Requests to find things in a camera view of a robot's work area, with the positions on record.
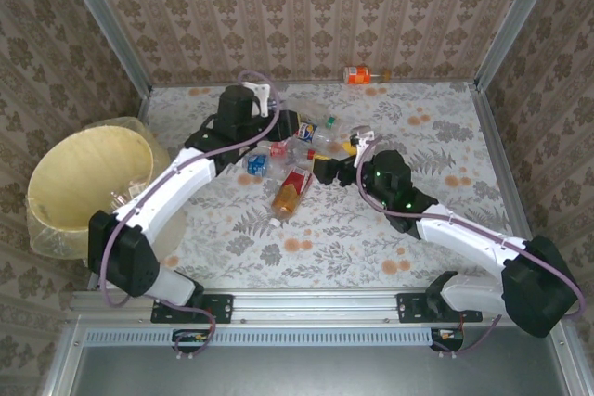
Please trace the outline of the Pepsi label plastic bottle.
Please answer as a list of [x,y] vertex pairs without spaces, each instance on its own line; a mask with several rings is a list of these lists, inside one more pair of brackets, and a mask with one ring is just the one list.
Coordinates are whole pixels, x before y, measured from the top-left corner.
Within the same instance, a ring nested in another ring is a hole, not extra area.
[[344,137],[339,131],[307,121],[303,121],[300,124],[298,130],[295,133],[295,137],[300,141],[312,145],[339,143],[344,140]]

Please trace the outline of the clear bottle green cap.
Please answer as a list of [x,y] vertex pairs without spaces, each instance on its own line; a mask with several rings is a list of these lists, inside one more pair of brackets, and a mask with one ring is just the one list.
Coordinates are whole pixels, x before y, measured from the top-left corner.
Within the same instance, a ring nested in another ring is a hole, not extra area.
[[299,115],[303,121],[326,129],[333,129],[337,122],[337,118],[332,112],[318,104],[303,106],[299,111]]

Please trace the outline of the blue label bottle white cap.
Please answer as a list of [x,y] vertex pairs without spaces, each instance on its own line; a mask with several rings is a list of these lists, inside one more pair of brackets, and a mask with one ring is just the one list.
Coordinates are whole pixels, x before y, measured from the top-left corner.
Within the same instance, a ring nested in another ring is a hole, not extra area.
[[277,180],[284,180],[290,171],[290,167],[282,160],[265,153],[248,154],[242,160],[242,168],[251,176]]

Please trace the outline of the red label cola bottle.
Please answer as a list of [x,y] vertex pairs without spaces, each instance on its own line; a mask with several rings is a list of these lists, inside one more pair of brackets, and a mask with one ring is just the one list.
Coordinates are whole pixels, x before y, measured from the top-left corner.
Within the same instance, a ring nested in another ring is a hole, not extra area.
[[273,160],[290,165],[312,161],[316,154],[308,143],[294,137],[278,142],[262,140],[257,147],[266,151]]

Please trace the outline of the brown tea bottle red label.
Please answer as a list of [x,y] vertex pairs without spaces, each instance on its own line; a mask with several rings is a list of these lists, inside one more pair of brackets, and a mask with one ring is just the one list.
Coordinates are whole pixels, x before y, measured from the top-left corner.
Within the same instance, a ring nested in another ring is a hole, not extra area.
[[289,172],[271,204],[270,223],[274,227],[293,216],[311,182],[312,174],[307,170],[295,167]]

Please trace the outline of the clear tall water bottle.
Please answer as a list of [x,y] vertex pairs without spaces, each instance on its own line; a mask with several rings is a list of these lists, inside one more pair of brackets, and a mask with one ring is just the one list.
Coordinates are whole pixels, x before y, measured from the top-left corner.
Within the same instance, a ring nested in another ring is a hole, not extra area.
[[130,181],[120,186],[115,191],[111,191],[110,206],[113,210],[119,209],[134,199],[144,190],[144,184],[136,181]]

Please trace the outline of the cream round bin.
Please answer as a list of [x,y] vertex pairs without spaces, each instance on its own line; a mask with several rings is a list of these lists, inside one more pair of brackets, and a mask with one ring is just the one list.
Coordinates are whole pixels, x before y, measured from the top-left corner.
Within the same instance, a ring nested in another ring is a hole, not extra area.
[[78,232],[113,194],[153,174],[153,154],[139,133],[98,126],[73,134],[47,152],[27,192],[28,224],[35,230]]

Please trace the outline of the yellow trash bin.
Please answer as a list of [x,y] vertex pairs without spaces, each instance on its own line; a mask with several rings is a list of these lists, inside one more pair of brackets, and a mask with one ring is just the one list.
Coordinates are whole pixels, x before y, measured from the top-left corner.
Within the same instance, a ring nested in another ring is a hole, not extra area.
[[[170,165],[171,159],[165,148],[155,139],[153,134],[143,123],[134,117],[122,117],[108,119],[87,125],[83,130],[98,126],[120,126],[141,134],[147,141],[153,154],[153,174],[147,181],[137,180],[143,183],[144,189],[152,183]],[[105,211],[113,213],[111,207]],[[88,254],[88,228],[78,232],[57,232],[49,229],[35,230],[28,224],[32,250],[38,254],[61,260],[85,260]]]

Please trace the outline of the orange label plastic bottle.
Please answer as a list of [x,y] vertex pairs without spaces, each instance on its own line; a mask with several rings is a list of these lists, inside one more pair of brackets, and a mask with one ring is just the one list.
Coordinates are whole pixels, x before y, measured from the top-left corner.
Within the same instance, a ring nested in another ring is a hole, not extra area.
[[391,81],[389,70],[372,71],[367,66],[346,66],[342,70],[342,82],[347,85],[370,85]]

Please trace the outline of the grey metal shelf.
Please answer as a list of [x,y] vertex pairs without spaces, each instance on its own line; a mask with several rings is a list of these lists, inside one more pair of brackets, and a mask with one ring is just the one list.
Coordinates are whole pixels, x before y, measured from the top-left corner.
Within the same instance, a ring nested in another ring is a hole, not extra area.
[[575,331],[533,339],[510,326],[465,333],[472,351],[429,346],[85,347],[65,330],[41,396],[594,396]]

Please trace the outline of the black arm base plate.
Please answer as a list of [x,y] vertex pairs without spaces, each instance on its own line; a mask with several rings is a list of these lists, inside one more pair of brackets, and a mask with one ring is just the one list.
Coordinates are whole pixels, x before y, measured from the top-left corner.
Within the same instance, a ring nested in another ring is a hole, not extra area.
[[[234,296],[231,294],[202,294],[192,298],[186,305],[187,308],[197,307],[210,313],[216,323],[229,324],[234,309]],[[153,302],[150,321],[153,324],[208,324],[206,315],[195,312],[183,312],[173,309],[163,303]]]
[[399,321],[402,323],[479,323],[483,314],[476,311],[459,312],[452,309],[441,296],[425,292],[396,295]]

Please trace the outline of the aluminium frame post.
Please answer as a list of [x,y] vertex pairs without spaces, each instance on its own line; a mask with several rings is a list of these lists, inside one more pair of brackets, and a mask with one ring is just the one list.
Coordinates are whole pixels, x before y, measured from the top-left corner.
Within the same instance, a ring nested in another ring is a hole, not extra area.
[[518,37],[537,0],[513,0],[509,12],[502,21],[495,39],[489,47],[484,60],[474,77],[479,92],[484,92],[493,81],[497,70]]
[[148,99],[151,89],[149,76],[141,66],[131,42],[125,36],[123,27],[117,19],[115,8],[109,5],[108,0],[84,0],[84,2],[136,91],[142,99]]

